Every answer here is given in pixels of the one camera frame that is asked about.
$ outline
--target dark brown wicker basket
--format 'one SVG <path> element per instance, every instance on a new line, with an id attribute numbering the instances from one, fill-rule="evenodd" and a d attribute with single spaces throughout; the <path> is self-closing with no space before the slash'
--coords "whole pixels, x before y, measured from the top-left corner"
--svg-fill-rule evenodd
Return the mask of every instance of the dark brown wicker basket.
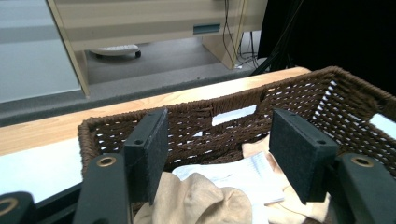
<path id="1" fill-rule="evenodd" d="M 256 105 L 254 114 L 212 126 L 214 116 Z M 169 151 L 165 171 L 192 163 L 242 159 L 241 145 L 267 135 L 272 108 L 298 113 L 340 144 L 381 161 L 396 176 L 396 141 L 369 120 L 382 114 L 396 120 L 396 98 L 338 67 L 288 78 L 211 100 L 169 105 Z M 83 173 L 90 160 L 118 152 L 149 110 L 84 120 L 78 127 Z"/>

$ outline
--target white cloth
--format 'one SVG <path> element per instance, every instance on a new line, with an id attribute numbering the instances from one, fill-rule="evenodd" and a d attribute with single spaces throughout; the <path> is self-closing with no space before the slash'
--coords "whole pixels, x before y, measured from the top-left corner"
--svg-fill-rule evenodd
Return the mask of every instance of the white cloth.
<path id="1" fill-rule="evenodd" d="M 186 165 L 177 167 L 174 175 L 184 180 L 194 173 L 201 174 L 218 188 L 242 190 L 252 205 L 253 223 L 265 223 L 268 218 L 264 205 L 284 199 L 282 188 L 276 182 L 273 170 L 264 153 L 224 164 Z"/>

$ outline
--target round base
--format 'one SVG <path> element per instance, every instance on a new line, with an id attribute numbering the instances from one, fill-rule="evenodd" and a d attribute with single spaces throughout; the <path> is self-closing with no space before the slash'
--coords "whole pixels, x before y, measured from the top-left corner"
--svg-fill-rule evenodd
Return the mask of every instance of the round base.
<path id="1" fill-rule="evenodd" d="M 90 52 L 103 56 L 121 56 L 130 53 L 137 53 L 140 52 L 140 50 L 137 45 L 122 45 L 122 46 L 109 47 L 109 48 L 90 49 Z"/>

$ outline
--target white wall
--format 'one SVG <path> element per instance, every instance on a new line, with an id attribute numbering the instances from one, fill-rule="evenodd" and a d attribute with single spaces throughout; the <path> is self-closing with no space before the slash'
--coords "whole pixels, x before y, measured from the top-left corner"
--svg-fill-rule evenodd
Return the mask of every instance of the white wall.
<path id="1" fill-rule="evenodd" d="M 45 0 L 0 0 L 0 103 L 77 90 Z"/>

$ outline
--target beige cloth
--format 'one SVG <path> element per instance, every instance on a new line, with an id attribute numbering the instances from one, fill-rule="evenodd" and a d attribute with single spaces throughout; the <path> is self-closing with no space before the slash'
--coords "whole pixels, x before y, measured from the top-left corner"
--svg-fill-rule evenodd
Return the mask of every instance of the beige cloth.
<path id="1" fill-rule="evenodd" d="M 135 224 L 251 223 L 248 196 L 239 189 L 218 188 L 203 175 L 184 181 L 163 172 L 154 204 L 145 203 Z"/>
<path id="2" fill-rule="evenodd" d="M 329 207 L 330 195 L 326 195 L 324 203 L 302 204 L 297 193 L 283 174 L 282 169 L 277 164 L 273 155 L 269 152 L 269 135 L 256 143 L 246 143 L 242 145 L 242 150 L 244 158 L 263 151 L 265 153 L 265 158 L 269 161 L 285 193 L 285 200 L 283 202 L 265 205 L 267 208 L 268 221 L 270 223 L 303 223 L 307 217 L 311 217 L 319 222 L 325 220 Z"/>

